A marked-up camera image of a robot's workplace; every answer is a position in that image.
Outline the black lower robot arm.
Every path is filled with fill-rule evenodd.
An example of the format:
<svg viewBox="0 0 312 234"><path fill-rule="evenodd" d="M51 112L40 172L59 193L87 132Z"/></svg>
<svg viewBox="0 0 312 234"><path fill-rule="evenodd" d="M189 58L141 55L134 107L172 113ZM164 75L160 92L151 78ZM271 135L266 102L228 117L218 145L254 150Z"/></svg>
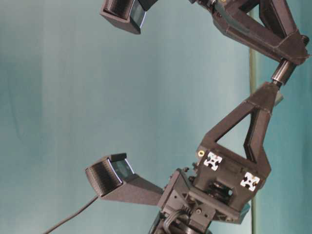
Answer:
<svg viewBox="0 0 312 234"><path fill-rule="evenodd" d="M263 141L276 96L308 58L285 0L200 0L227 37L276 60L265 82L206 133L197 149L195 176L177 169L158 206L153 234L207 234L212 221L240 224L249 201L271 172Z"/></svg>

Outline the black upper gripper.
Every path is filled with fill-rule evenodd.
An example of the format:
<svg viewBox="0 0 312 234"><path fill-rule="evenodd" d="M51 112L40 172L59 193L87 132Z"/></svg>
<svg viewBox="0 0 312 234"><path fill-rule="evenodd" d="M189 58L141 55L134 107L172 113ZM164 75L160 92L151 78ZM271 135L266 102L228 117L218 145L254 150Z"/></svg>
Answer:
<svg viewBox="0 0 312 234"><path fill-rule="evenodd" d="M300 65L306 46L285 0L189 0L208 10L225 36L276 60Z"/></svg>

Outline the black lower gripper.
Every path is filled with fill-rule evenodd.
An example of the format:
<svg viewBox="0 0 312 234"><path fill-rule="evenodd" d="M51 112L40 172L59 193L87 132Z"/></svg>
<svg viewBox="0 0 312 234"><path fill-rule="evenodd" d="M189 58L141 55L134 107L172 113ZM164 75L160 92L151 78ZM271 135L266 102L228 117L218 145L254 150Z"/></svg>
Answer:
<svg viewBox="0 0 312 234"><path fill-rule="evenodd" d="M263 146L270 119L271 83L265 82L206 133L194 177L173 173L157 204L162 213L183 210L190 222L242 222L271 172ZM242 154L224 142L237 127L244 129Z"/></svg>

